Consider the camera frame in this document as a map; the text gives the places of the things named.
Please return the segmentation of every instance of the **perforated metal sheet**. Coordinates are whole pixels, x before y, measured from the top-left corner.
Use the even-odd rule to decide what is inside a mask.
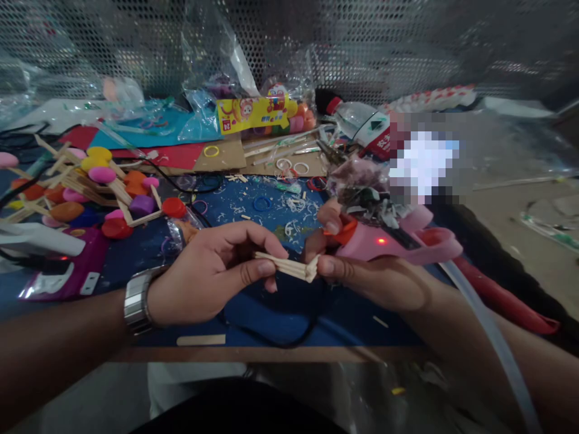
[[[466,83],[485,95],[541,98],[579,71],[576,0],[4,1],[0,48],[42,69],[45,95],[86,97],[104,74],[133,77],[147,95],[176,93],[190,66],[221,62],[216,27],[203,16],[187,35],[194,58],[184,58],[191,5],[222,11],[258,87],[283,58],[296,71],[307,66],[316,86],[374,105]],[[46,72],[75,80],[43,80]]]

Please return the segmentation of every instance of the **blue rubber band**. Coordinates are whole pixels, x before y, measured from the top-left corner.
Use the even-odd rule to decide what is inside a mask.
[[[257,201],[260,200],[260,199],[263,199],[263,200],[265,201],[265,204],[267,205],[267,208],[258,208],[258,207],[257,207],[256,203],[257,203]],[[256,197],[255,200],[253,201],[253,208],[254,208],[256,211],[269,211],[269,210],[271,209],[271,201],[270,201],[267,197],[265,197],[265,196]]]

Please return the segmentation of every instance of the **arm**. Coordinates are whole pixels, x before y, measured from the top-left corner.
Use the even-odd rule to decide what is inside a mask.
[[[288,257],[276,236],[253,222],[199,232],[151,285],[147,300],[153,322],[208,321],[244,287],[265,277],[266,289],[274,292],[275,266],[267,259],[251,260],[257,249]],[[124,290],[113,291],[0,325],[0,432],[134,339],[125,324],[124,300]]]
[[[326,230],[338,233],[344,216],[340,215],[339,205],[329,201],[320,209],[318,218]],[[331,247],[329,242],[321,231],[314,233],[306,241],[305,261],[324,253]],[[385,309],[399,312],[440,357],[476,380],[493,399],[514,405],[499,359],[457,290],[422,267],[395,257],[360,262],[321,256],[318,272],[340,280]],[[517,360],[542,422],[579,425],[576,410],[579,360],[499,315],[494,317]]]

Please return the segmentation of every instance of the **metal watch band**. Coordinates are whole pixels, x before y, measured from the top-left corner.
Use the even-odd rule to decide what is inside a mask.
[[[142,335],[153,328],[153,321],[149,315],[147,304],[147,293],[153,280],[168,268],[169,265],[163,265],[141,271],[127,283],[125,322],[135,336]]]

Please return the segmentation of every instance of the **hand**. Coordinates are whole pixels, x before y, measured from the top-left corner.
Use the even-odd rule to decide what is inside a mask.
[[[318,211],[318,220],[326,231],[337,234],[351,217],[340,213],[336,199]],[[304,248],[304,262],[322,254],[318,273],[329,280],[339,280],[348,288],[385,309],[397,312],[424,309],[432,292],[443,285],[424,268],[394,256],[382,256],[369,262],[325,255],[338,244],[320,229],[312,234]]]
[[[149,313],[159,326],[205,322],[247,285],[267,278],[276,292],[274,263],[252,259],[256,250],[287,259],[277,237],[254,222],[230,223],[200,231],[175,263],[151,285]]]

